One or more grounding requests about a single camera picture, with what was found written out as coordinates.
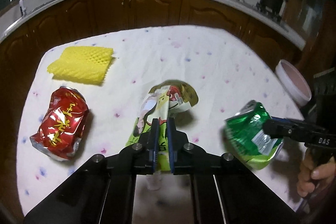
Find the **person's right hand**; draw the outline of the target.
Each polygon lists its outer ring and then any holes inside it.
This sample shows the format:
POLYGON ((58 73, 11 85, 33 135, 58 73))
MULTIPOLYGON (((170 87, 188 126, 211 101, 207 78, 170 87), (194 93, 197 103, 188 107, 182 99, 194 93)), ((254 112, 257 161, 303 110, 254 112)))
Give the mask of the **person's right hand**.
POLYGON ((316 166, 308 148, 299 167, 297 193, 302 198, 305 198, 313 192, 320 192, 327 188, 334 178, 334 158, 332 157, 326 164, 316 166))

